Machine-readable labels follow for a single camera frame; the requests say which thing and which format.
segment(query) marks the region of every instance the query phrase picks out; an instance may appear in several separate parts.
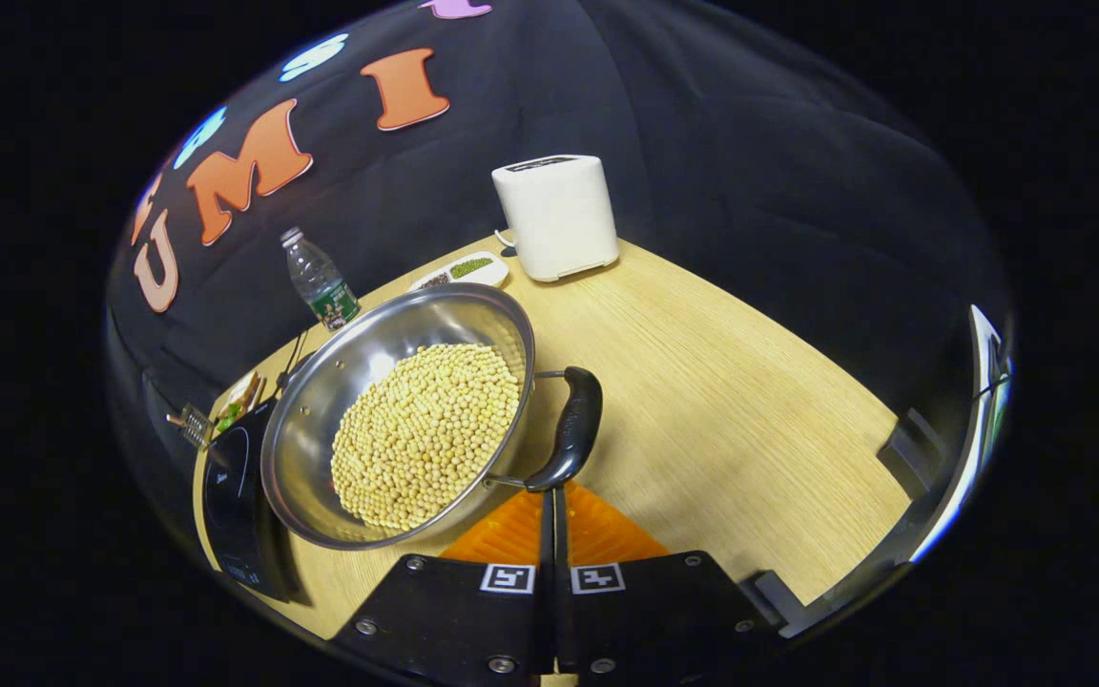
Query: stainless steel wok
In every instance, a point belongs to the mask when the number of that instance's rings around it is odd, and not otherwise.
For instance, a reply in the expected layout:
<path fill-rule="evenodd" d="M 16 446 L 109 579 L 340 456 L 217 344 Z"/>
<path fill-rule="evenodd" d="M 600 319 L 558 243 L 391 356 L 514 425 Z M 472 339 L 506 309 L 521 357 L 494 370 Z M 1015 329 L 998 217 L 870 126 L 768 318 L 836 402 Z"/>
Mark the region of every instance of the stainless steel wok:
<path fill-rule="evenodd" d="M 432 344 L 496 346 L 519 384 L 515 418 L 485 468 L 443 510 L 410 531 L 366 524 L 342 508 L 333 491 L 330 462 L 342 415 L 393 365 Z M 597 440 L 602 396 L 588 370 L 533 373 L 532 325 L 514 299 L 498 288 L 453 284 L 407 292 L 336 332 L 289 379 L 266 425 L 262 486 L 289 530 L 309 542 L 362 551 L 445 530 L 470 514 L 488 496 L 484 483 L 542 491 L 575 477 Z M 528 479 L 507 474 L 523 437 L 524 409 L 533 378 L 563 377 L 570 397 L 558 419 L 553 456 Z"/>

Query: small white dish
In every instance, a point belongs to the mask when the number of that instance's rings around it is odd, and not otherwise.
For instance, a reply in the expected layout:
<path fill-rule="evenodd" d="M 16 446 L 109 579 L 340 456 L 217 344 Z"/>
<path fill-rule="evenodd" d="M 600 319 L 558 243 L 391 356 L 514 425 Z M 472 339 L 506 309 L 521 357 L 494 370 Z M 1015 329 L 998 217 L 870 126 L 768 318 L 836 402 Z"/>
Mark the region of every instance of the small white dish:
<path fill-rule="evenodd" d="M 467 261 L 476 261 L 479 259 L 479 257 L 488 257 L 489 265 L 482 265 L 480 268 L 477 268 L 469 274 L 462 275 L 460 278 L 454 278 L 452 276 L 452 268 L 454 268 L 455 265 L 459 265 L 460 263 Z M 419 288 L 423 287 L 423 284 L 431 281 L 433 278 L 440 277 L 440 275 L 446 275 L 448 284 L 464 282 L 485 284 L 485 286 L 500 286 L 507 278 L 508 274 L 510 274 L 510 269 L 507 268 L 507 264 L 503 263 L 499 256 L 488 251 L 479 251 L 469 254 L 469 256 L 462 257 L 459 261 L 453 261 L 447 265 L 442 266 L 442 268 L 428 274 L 426 277 L 418 279 L 418 281 L 415 281 L 409 290 L 418 291 Z"/>

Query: black wok handle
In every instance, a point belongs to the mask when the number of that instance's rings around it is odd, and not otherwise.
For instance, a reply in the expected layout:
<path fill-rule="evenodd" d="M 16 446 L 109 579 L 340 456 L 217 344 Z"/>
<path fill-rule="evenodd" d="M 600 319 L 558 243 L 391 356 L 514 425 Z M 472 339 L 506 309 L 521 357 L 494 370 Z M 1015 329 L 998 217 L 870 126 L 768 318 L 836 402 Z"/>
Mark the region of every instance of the black wok handle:
<path fill-rule="evenodd" d="M 566 484 L 584 469 L 589 453 L 601 430 L 603 396 L 597 376 L 569 366 L 562 372 L 539 373 L 537 377 L 562 377 L 570 384 L 570 397 L 558 415 L 558 430 L 553 441 L 553 455 L 531 478 L 524 479 L 529 491 L 545 491 Z"/>

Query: plastic bottle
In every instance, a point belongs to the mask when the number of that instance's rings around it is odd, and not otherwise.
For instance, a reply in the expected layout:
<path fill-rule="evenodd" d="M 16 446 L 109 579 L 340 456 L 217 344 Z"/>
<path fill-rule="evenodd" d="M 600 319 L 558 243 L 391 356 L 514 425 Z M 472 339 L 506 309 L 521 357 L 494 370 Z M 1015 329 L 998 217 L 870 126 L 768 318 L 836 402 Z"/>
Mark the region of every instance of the plastic bottle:
<path fill-rule="evenodd" d="M 300 298 L 313 309 L 324 329 L 335 331 L 345 326 L 358 314 L 358 301 L 345 285 L 342 273 L 333 261 L 314 244 L 304 239 L 296 226 L 282 234 L 282 250 L 287 252 L 287 270 Z"/>

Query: wooden tabletop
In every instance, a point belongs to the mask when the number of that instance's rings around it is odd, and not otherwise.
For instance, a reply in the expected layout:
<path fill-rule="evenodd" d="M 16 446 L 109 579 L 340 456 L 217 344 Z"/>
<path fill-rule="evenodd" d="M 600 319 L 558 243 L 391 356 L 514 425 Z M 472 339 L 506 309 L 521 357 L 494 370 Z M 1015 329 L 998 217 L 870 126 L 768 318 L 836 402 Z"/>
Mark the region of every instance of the wooden tabletop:
<path fill-rule="evenodd" d="M 368 292 L 363 309 L 400 296 L 446 262 L 501 247 L 495 237 L 477 241 Z M 533 281 L 518 257 L 502 259 L 510 267 L 502 289 L 536 332 L 536 368 L 582 366 L 604 388 L 597 447 L 577 481 L 670 552 L 702 549 L 736 581 L 775 569 L 811 603 L 901 517 L 908 497 L 876 457 L 897 417 L 806 341 L 628 242 L 614 265 L 554 284 Z M 300 355 L 329 336 L 313 326 Z M 267 387 L 292 347 L 257 366 Z M 566 384 L 537 385 L 520 455 L 550 456 L 566 397 Z M 214 402 L 211 417 L 224 401 Z M 206 457 L 198 455 L 192 477 L 192 512 L 202 551 L 221 569 L 201 518 Z M 330 639 L 398 557 L 437 555 L 464 528 L 352 553 L 289 534 L 310 605 L 257 597 Z"/>

